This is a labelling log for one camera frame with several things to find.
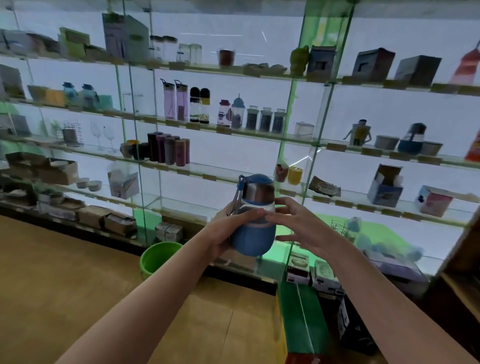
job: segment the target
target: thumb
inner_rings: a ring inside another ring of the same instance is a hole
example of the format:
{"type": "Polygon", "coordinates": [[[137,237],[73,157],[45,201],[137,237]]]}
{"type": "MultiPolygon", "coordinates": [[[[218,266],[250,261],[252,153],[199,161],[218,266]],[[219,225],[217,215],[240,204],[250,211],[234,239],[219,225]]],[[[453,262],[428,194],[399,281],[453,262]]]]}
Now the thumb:
{"type": "Polygon", "coordinates": [[[265,216],[265,210],[262,208],[256,208],[256,209],[244,212],[243,214],[231,215],[228,220],[229,220],[229,224],[231,224],[231,227],[237,228],[240,225],[247,224],[263,216],[265,216]]]}

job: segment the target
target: green bucket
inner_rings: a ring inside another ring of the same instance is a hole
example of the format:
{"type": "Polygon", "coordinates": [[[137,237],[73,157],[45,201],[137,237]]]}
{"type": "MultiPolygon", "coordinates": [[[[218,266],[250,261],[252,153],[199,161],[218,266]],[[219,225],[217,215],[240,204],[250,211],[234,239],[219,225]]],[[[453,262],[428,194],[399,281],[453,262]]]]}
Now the green bucket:
{"type": "Polygon", "coordinates": [[[175,242],[153,244],[140,257],[140,273],[145,280],[174,255],[182,245],[175,242]]]}

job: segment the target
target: yellow cup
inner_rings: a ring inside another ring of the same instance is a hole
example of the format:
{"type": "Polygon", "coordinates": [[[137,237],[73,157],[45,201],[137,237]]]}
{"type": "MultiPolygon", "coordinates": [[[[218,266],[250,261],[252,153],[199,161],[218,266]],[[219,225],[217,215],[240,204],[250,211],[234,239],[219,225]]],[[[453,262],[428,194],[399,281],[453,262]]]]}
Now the yellow cup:
{"type": "Polygon", "coordinates": [[[303,174],[303,169],[291,166],[288,168],[288,183],[296,186],[301,181],[301,176],[303,174]]]}

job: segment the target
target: forearm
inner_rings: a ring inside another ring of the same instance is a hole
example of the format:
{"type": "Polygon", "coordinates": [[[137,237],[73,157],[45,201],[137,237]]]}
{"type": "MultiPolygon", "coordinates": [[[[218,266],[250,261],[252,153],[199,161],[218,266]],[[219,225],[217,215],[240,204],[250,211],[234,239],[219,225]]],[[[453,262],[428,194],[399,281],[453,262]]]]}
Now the forearm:
{"type": "Polygon", "coordinates": [[[390,364],[477,363],[355,246],[332,238],[326,260],[390,364]]]}
{"type": "Polygon", "coordinates": [[[146,363],[210,259],[207,242],[191,239],[93,325],[57,363],[146,363]]]}

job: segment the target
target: blue box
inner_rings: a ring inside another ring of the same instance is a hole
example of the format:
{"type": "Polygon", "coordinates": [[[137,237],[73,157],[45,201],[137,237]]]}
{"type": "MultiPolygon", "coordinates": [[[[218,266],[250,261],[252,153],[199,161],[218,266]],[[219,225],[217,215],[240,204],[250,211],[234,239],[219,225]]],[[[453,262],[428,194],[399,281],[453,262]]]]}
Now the blue box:
{"type": "Polygon", "coordinates": [[[375,178],[372,181],[367,198],[374,205],[395,207],[402,194],[403,187],[400,171],[402,167],[378,166],[375,178]]]}

